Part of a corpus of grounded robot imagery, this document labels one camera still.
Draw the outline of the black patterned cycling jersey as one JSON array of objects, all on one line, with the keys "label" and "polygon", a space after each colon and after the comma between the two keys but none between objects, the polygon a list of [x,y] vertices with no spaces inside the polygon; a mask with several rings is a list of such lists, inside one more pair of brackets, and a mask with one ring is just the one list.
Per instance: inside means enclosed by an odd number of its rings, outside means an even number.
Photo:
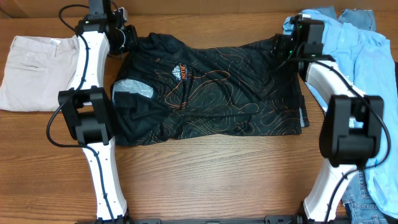
[{"label": "black patterned cycling jersey", "polygon": [[283,136],[309,125],[299,79],[274,39],[195,49],[172,35],[138,40],[112,86],[120,146],[212,134]]}]

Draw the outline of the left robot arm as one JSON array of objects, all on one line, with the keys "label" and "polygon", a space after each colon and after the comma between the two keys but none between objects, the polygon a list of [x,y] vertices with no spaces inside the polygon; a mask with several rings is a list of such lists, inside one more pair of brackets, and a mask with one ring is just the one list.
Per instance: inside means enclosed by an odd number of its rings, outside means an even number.
[{"label": "left robot arm", "polygon": [[90,1],[89,13],[74,31],[79,45],[72,81],[58,94],[59,107],[73,140],[90,167],[96,197],[96,223],[131,223],[121,190],[115,156],[120,130],[111,99],[104,89],[108,56],[122,57],[136,45],[136,31],[127,26],[127,12],[114,1]]}]

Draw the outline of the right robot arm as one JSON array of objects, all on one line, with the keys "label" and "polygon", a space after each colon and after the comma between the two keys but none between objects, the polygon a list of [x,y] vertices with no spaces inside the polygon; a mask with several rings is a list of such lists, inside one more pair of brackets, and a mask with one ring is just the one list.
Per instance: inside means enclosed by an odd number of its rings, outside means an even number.
[{"label": "right robot arm", "polygon": [[265,223],[348,223],[336,216],[340,200],[359,170],[376,157],[381,135],[388,134],[382,120],[384,102],[367,95],[341,73],[335,59],[323,54],[322,21],[308,14],[290,19],[291,35],[278,34],[273,51],[282,65],[296,62],[301,79],[321,95],[328,108],[319,136],[324,158],[315,184],[295,215],[268,215]]}]

